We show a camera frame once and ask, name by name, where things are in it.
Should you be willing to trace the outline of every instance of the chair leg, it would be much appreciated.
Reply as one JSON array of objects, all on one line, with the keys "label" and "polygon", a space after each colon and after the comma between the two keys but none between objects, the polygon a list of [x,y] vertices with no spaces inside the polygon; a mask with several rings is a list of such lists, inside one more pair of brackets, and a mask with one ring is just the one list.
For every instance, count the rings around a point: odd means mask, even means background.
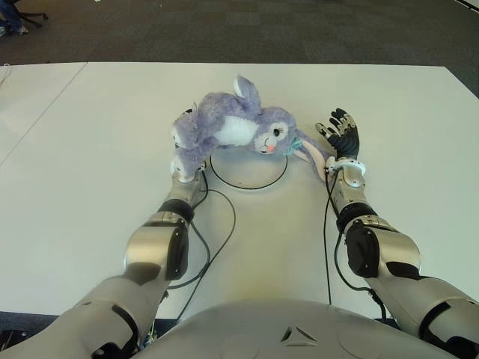
[{"label": "chair leg", "polygon": [[13,8],[15,9],[15,12],[16,14],[23,20],[25,20],[26,22],[30,22],[31,24],[34,24],[37,28],[41,28],[42,27],[42,24],[40,24],[39,22],[36,22],[32,19],[29,19],[29,17],[43,17],[44,20],[47,20],[48,19],[48,16],[46,15],[46,13],[20,13],[20,11],[16,8],[15,5],[12,5]]},{"label": "chair leg", "polygon": [[40,24],[39,22],[36,22],[32,19],[29,19],[28,17],[23,16],[22,14],[20,14],[20,18],[23,19],[23,21],[30,22],[31,24],[35,25],[35,27],[37,27],[37,28],[42,27],[42,24]]},{"label": "chair leg", "polygon": [[21,13],[23,16],[27,16],[27,17],[39,17],[39,16],[42,16],[43,18],[45,18],[46,14],[45,13]]}]

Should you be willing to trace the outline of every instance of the robot finger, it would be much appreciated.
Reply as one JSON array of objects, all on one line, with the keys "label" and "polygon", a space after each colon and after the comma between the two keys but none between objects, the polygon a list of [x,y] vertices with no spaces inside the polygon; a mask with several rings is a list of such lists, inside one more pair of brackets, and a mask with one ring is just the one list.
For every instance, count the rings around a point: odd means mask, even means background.
[{"label": "robot finger", "polygon": [[330,138],[332,135],[336,135],[336,132],[331,128],[326,128],[322,123],[316,123],[316,130],[324,136],[326,139]]},{"label": "robot finger", "polygon": [[345,114],[344,118],[346,119],[346,124],[348,125],[348,127],[351,127],[352,129],[356,127],[356,122],[354,122],[353,116],[351,116],[350,114]]},{"label": "robot finger", "polygon": [[346,114],[345,110],[341,110],[340,108],[336,108],[336,111],[333,111],[331,113],[331,116],[333,116],[336,120],[339,120]]},{"label": "robot finger", "polygon": [[335,127],[338,129],[338,133],[340,135],[344,134],[344,125],[342,124],[342,122],[336,120],[335,118],[331,117],[329,119],[329,122],[332,123],[333,125],[335,125]]}]

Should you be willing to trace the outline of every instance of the bunny eye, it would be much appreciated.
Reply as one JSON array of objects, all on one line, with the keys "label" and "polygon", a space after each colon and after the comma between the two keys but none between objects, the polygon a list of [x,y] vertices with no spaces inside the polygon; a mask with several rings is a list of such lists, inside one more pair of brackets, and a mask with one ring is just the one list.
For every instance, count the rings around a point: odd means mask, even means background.
[{"label": "bunny eye", "polygon": [[272,133],[274,136],[278,137],[280,133],[283,132],[283,129],[273,129]]}]

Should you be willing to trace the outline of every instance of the white belly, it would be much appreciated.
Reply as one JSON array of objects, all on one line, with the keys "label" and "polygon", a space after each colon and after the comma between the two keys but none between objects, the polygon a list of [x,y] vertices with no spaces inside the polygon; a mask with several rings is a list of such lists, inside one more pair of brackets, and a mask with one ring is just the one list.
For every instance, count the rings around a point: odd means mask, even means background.
[{"label": "white belly", "polygon": [[225,124],[215,134],[215,138],[223,145],[245,146],[251,142],[259,126],[241,117],[227,116]]}]

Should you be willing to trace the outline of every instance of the bunny ear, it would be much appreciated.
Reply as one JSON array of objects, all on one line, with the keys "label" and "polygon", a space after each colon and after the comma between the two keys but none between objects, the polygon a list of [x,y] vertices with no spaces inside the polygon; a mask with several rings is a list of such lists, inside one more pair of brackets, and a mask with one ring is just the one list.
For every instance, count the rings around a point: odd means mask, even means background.
[{"label": "bunny ear", "polygon": [[251,109],[259,112],[261,108],[260,95],[251,81],[238,76],[234,79],[233,88],[235,95],[245,99]]},{"label": "bunny ear", "polygon": [[320,149],[314,144],[314,141],[308,137],[300,129],[296,129],[296,136],[301,140],[302,146],[293,153],[301,159],[306,156],[309,162],[314,165],[314,170],[319,175],[320,179],[326,181],[326,160],[325,156],[320,152]]}]

